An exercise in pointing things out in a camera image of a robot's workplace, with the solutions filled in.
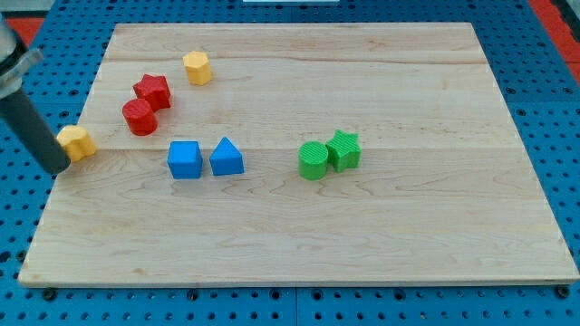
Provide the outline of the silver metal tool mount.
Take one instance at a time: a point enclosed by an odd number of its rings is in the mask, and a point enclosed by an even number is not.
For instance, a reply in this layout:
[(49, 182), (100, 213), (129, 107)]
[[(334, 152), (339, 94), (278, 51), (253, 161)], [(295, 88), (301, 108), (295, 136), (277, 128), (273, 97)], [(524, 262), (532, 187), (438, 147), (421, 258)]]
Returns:
[(43, 59), (41, 50), (29, 49), (1, 15), (1, 99), (20, 90), (24, 75)]

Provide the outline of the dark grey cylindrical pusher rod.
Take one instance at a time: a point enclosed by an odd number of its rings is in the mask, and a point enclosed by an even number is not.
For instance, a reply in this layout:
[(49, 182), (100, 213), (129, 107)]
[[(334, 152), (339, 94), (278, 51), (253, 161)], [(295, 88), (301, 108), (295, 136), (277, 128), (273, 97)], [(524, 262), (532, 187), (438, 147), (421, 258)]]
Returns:
[(1, 118), (46, 173), (57, 175), (70, 166), (70, 158), (22, 88), (1, 99)]

